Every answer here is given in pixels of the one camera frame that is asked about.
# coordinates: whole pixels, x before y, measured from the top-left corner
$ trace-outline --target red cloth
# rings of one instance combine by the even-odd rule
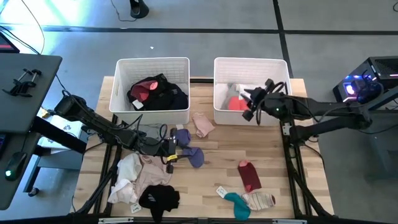
[[[232,96],[229,100],[228,109],[244,111],[248,110],[249,108],[245,100],[240,100],[238,96]]]
[[[157,87],[157,81],[147,81],[135,84],[130,92],[131,96],[135,97],[138,101],[143,102],[148,99],[149,91],[155,90]]]
[[[241,161],[238,166],[238,171],[241,175],[244,189],[247,193],[261,188],[261,183],[259,176],[257,175],[256,168],[254,168],[251,162],[247,160]]]

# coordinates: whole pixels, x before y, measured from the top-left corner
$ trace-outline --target beige sock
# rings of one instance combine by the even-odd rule
[[[199,138],[205,137],[210,131],[214,130],[214,126],[203,113],[195,113],[192,116],[192,120],[198,129],[197,136],[199,136]]]
[[[255,192],[242,194],[241,198],[246,202],[248,207],[254,211],[275,206],[275,197],[267,193]]]

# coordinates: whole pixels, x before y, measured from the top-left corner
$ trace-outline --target blue light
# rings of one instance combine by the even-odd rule
[[[346,91],[350,95],[355,94],[355,91],[353,90],[353,87],[351,85],[346,85]]]

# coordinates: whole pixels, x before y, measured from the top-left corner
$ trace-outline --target gray floor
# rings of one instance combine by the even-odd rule
[[[41,24],[90,27],[276,29],[271,0],[146,0],[151,12],[136,22],[119,22],[110,1],[27,1]],[[122,18],[127,1],[114,0]],[[285,29],[398,30],[395,0],[279,0]],[[30,24],[14,31],[37,49],[42,38],[19,1],[10,1],[0,22]],[[216,57],[282,58],[277,34],[178,34],[46,32],[45,54],[60,55],[65,86],[95,107],[102,78],[113,75],[117,60],[134,57],[188,57],[193,76],[213,75]],[[334,100],[331,89],[369,56],[398,55],[397,36],[287,35],[294,77],[304,78],[309,96]],[[23,52],[29,52],[16,44]],[[44,106],[61,97],[54,82]],[[398,182],[370,180],[377,161],[365,135],[341,130],[324,134],[320,148],[335,213],[343,218],[396,223]],[[0,219],[63,215],[69,212],[77,172],[44,169],[29,198],[22,187]]]

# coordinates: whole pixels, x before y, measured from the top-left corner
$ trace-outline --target black garment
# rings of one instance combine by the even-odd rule
[[[148,186],[139,198],[139,205],[149,208],[155,223],[161,223],[164,210],[178,208],[180,192],[172,186]]]
[[[185,110],[188,108],[187,95],[176,84],[169,83],[163,73],[155,77],[147,77],[134,85],[147,81],[157,81],[157,88],[149,91],[148,98],[141,102],[144,105],[142,108],[136,108],[133,105],[136,111]],[[130,103],[136,100],[131,95],[134,85],[127,92]]]

